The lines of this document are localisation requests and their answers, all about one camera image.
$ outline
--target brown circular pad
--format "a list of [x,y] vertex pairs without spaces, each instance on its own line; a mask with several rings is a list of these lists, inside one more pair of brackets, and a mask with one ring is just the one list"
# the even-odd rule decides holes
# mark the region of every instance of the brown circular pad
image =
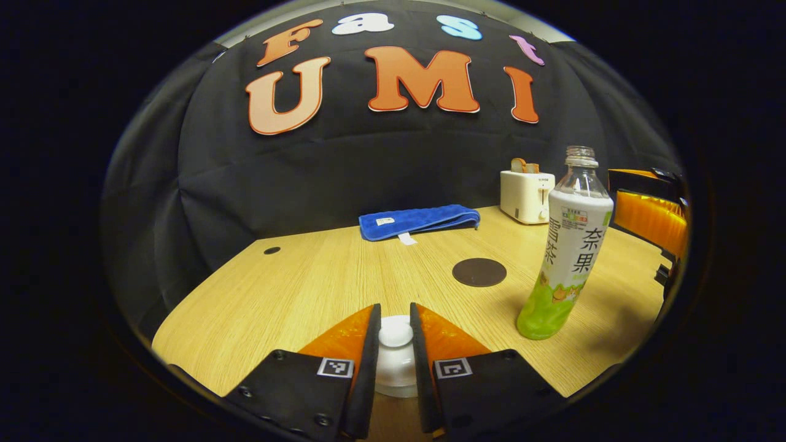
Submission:
[[499,284],[508,275],[505,266],[486,258],[463,260],[453,267],[453,277],[472,287],[489,287]]

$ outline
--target plastic bottle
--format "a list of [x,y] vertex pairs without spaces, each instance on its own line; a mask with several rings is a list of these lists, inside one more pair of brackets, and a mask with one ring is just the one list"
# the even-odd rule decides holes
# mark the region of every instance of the plastic bottle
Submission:
[[567,174],[549,192],[549,237],[538,280],[516,328],[546,339],[562,328],[601,250],[614,201],[595,175],[595,152],[568,146]]

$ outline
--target blue letter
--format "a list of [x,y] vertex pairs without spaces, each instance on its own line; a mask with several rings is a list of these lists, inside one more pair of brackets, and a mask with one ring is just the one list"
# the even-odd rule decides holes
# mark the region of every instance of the blue letter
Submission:
[[445,26],[442,30],[453,37],[467,40],[480,40],[483,36],[478,31],[478,25],[469,20],[453,16],[437,16],[437,21]]

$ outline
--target pink letter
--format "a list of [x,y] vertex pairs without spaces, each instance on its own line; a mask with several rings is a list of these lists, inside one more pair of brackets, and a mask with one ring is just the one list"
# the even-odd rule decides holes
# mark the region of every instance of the pink letter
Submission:
[[529,58],[530,60],[534,61],[535,63],[541,66],[545,65],[543,60],[541,60],[540,58],[538,58],[537,55],[535,55],[535,46],[532,46],[531,44],[527,43],[527,40],[525,40],[524,37],[519,37],[518,35],[509,35],[509,37],[511,39],[516,40],[516,42],[519,43],[519,47],[521,48],[522,51],[524,51],[524,55],[526,55],[527,58]]

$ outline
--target screw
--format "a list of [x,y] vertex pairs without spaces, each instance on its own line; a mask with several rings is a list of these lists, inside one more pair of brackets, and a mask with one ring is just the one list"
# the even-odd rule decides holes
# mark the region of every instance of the screw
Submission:
[[317,422],[317,425],[319,426],[331,426],[333,424],[333,420],[322,413],[316,414],[314,416],[314,422]]

